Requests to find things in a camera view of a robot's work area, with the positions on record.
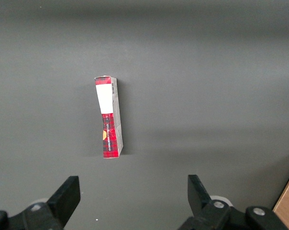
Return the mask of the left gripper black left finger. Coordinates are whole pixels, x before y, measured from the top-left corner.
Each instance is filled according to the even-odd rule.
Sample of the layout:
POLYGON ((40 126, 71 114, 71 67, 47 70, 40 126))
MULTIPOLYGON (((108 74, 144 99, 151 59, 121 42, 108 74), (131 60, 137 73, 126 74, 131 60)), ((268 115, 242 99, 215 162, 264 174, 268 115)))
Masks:
POLYGON ((70 176, 45 202, 35 202, 12 217, 0 210, 0 230, 63 230, 79 202, 79 177, 70 176))

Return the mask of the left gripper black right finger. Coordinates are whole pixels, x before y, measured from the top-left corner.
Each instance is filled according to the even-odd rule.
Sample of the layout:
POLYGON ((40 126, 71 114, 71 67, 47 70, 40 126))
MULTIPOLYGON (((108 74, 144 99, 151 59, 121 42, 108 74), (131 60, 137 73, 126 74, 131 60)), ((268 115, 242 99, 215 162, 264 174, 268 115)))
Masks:
POLYGON ((193 213, 180 230, 286 230, 287 226, 269 208, 247 207, 241 212, 207 193, 199 177, 188 176, 188 202, 193 213))

